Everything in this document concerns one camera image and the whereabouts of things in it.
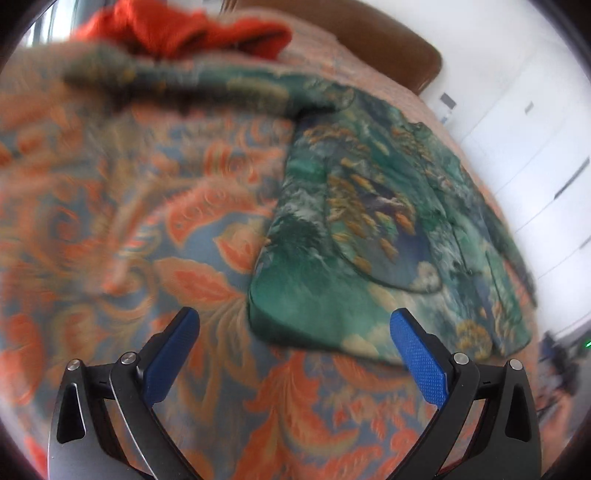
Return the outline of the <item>green patterned jacket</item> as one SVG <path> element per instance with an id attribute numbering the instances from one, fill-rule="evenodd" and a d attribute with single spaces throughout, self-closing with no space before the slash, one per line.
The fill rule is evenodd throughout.
<path id="1" fill-rule="evenodd" d="M 307 73 L 209 62 L 184 71 L 108 47 L 65 78 L 115 95 L 162 88 L 294 124 L 249 286 L 259 338 L 398 362 L 381 337 L 403 307 L 476 360 L 531 342 L 515 283 L 533 282 L 510 233 L 460 159 L 390 103 Z"/>

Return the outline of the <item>orange blue floral bedspread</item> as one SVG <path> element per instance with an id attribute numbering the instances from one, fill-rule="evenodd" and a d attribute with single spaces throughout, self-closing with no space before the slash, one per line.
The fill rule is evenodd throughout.
<path id="1" fill-rule="evenodd" d="M 1 74 L 1 421 L 46 474 L 50 422 L 66 364 L 141 348 L 182 307 L 201 332 L 158 416 L 207 479 L 382 479 L 435 414 L 401 358 L 271 343 L 252 331 L 249 286 L 266 244 L 294 124 L 186 100 L 162 88 L 111 94 L 67 82 L 108 47 L 135 61 L 199 62 L 307 73 L 363 90 L 464 154 L 411 90 L 328 32 L 267 10 L 219 17 L 278 21 L 293 39 L 274 60 L 238 50 L 176 60 L 71 36 L 17 48 Z M 537 374 L 535 287 L 515 283 Z"/>

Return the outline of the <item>white wardrobe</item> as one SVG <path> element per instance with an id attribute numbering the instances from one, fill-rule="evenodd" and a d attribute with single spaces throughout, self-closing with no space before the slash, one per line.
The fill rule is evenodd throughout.
<path id="1" fill-rule="evenodd" d="M 538 50 L 464 138 L 534 279 L 542 332 L 590 320 L 590 83 L 561 48 Z"/>

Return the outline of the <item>brown wooden headboard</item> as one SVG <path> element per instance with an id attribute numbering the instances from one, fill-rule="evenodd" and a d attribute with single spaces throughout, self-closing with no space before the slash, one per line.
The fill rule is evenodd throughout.
<path id="1" fill-rule="evenodd" d="M 421 94 L 441 73 L 440 52 L 403 23 L 361 1 L 223 1 L 221 10 L 282 12 L 335 36 L 353 55 L 400 85 Z"/>

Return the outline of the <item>red orange garment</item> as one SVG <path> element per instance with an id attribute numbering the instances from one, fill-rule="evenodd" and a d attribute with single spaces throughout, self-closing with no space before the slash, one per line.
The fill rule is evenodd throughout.
<path id="1" fill-rule="evenodd" d="M 238 50 L 274 60 L 293 39 L 287 24 L 245 17 L 222 23 L 204 10 L 185 12 L 161 1 L 118 1 L 93 14 L 72 34 L 80 41 L 107 41 L 133 54 L 176 60 L 198 52 Z"/>

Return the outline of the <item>grey wall switch panel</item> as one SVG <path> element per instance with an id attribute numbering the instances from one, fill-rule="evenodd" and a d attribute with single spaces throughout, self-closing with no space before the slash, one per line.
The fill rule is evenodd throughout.
<path id="1" fill-rule="evenodd" d="M 454 110 L 457 106 L 457 102 L 447 93 L 440 96 L 440 101 L 450 110 Z"/>

